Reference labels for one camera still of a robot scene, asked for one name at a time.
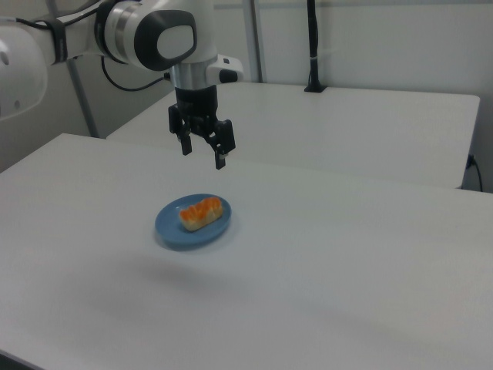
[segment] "white wall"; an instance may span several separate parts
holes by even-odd
[[[320,77],[329,86],[480,96],[471,152],[493,192],[493,4],[452,2],[318,2]],[[261,0],[260,32],[267,82],[306,85],[306,2]],[[472,169],[464,184],[478,188]]]
[[[220,54],[243,63],[244,80],[258,82],[250,0],[214,0],[216,45]]]
[[[45,14],[48,9],[43,1],[0,0],[0,15],[33,19]],[[0,172],[60,133],[89,134],[67,67],[51,66],[48,74],[49,86],[41,104],[0,122]]]
[[[171,83],[162,81],[143,91],[125,92],[106,80],[99,57],[83,56],[75,64],[99,135],[103,138],[173,90]],[[130,88],[144,86],[163,76],[162,73],[147,72],[108,59],[106,67],[113,80]]]

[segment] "black cable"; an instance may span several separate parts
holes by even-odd
[[[478,177],[479,177],[479,190],[481,192],[483,192],[483,180],[481,178],[481,171],[479,170],[479,166],[478,166],[478,162],[476,162],[476,160],[474,160],[474,163],[475,163],[475,166],[476,166],[476,170],[478,171]]]
[[[64,17],[66,15],[71,15],[71,14],[76,14],[80,12],[84,12],[86,9],[90,8],[94,4],[99,2],[99,0],[88,0],[86,3],[80,5],[78,8],[72,9],[72,10],[66,10],[66,11],[58,11],[56,12],[57,17]]]
[[[68,22],[63,23],[63,24],[65,26],[67,26],[67,25],[73,25],[74,23],[77,23],[78,21],[80,21],[80,20],[82,20],[84,18],[90,17],[91,15],[95,14],[97,11],[98,11],[98,9],[97,8],[94,8],[90,12],[87,12],[85,14],[82,14],[79,17],[74,18],[74,19],[72,19],[72,20],[70,20]],[[23,25],[28,25],[29,27],[33,27],[34,29],[45,29],[45,30],[49,30],[50,29],[47,25],[40,25],[39,23],[34,23],[34,22],[31,22],[31,21],[28,21],[27,19],[16,18],[15,21],[17,23],[22,23]]]
[[[479,170],[478,162],[476,162],[476,156],[473,154],[468,155],[468,161],[465,164],[465,169],[468,170],[472,166],[476,167],[476,171],[478,172],[478,178],[479,178],[479,190],[483,192],[483,179],[481,178],[481,171]]]
[[[82,20],[82,19],[84,19],[84,18],[90,17],[90,16],[91,16],[91,15],[93,15],[93,14],[96,14],[96,13],[97,13],[97,11],[98,11],[98,9],[97,9],[97,8],[94,8],[94,9],[93,9],[93,10],[91,10],[90,12],[87,12],[87,13],[85,13],[85,14],[82,14],[82,15],[80,15],[79,17],[74,18],[73,20],[68,21],[67,23],[64,23],[64,25],[65,25],[65,26],[67,26],[67,25],[73,25],[74,23],[77,23],[78,21],[80,21],[80,20]]]
[[[23,25],[28,25],[29,27],[33,27],[34,29],[49,29],[47,25],[40,25],[38,23],[30,22],[22,18],[16,18],[15,21],[17,23],[22,23]]]
[[[101,68],[102,68],[102,72],[105,74],[106,79],[108,79],[108,81],[113,86],[115,86],[117,89],[120,89],[120,90],[123,90],[123,91],[127,91],[127,92],[130,92],[130,93],[134,93],[136,91],[142,91],[142,90],[148,89],[149,87],[154,86],[158,82],[164,81],[166,79],[164,77],[161,77],[160,79],[157,79],[155,81],[152,81],[151,83],[148,83],[145,86],[137,87],[135,89],[130,89],[128,87],[120,86],[118,83],[116,83],[115,81],[113,81],[113,79],[109,76],[108,71],[106,70],[106,64],[105,64],[105,58],[104,58],[104,56],[101,57]]]

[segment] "white table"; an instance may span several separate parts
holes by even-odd
[[[211,245],[159,210],[228,199]],[[63,135],[0,173],[0,349],[46,370],[491,369],[493,198]]]
[[[231,158],[455,188],[462,184],[478,114],[476,96],[302,86],[218,86],[231,119]],[[108,137],[181,150],[169,133],[174,92]],[[213,151],[193,137],[197,153]]]

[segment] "food item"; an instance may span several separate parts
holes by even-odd
[[[196,231],[223,215],[223,205],[217,197],[209,197],[179,212],[179,219],[188,231]]]

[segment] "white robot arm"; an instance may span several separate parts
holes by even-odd
[[[235,147],[230,121],[216,117],[216,85],[243,78],[241,62],[218,55],[212,0],[101,0],[83,12],[27,22],[0,17],[0,119],[38,104],[46,66],[100,55],[152,71],[169,70],[177,104],[169,128],[192,151],[190,133],[214,149],[216,168]]]

